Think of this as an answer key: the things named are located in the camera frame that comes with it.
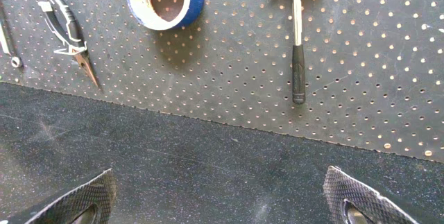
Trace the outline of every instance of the pliers handle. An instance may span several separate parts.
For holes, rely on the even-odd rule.
[[[80,26],[74,14],[64,0],[49,0],[53,5],[58,5],[60,11],[66,20],[67,33],[60,25],[56,14],[53,11],[51,3],[48,1],[40,1],[38,5],[42,8],[45,15],[45,22],[55,36],[67,46],[65,49],[55,50],[55,53],[64,55],[76,55],[87,50],[86,42],[83,41],[80,32]]]

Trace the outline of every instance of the black speckled surface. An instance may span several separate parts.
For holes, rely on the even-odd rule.
[[[444,218],[443,164],[0,83],[0,218],[111,166],[111,223],[331,223],[329,165]]]

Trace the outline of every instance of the roll of tape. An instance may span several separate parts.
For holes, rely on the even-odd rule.
[[[183,0],[183,3],[176,3],[175,0],[172,9],[177,14],[168,20],[166,17],[161,17],[159,1],[162,0],[127,0],[131,13],[141,24],[159,31],[189,25],[199,16],[204,2],[204,0]]]

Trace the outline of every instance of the blue masking tape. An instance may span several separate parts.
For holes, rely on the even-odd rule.
[[[152,6],[151,0],[127,0],[131,13],[145,27],[166,30],[191,24],[199,16],[204,0],[184,0],[183,8],[171,21],[162,19]]]

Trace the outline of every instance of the pegboard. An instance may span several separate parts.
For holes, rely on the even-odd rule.
[[[101,90],[53,53],[38,1],[1,0],[24,63],[1,56],[7,83],[444,162],[444,0],[302,0],[301,106],[291,0],[205,0],[191,26],[161,32],[126,0],[66,0]]]

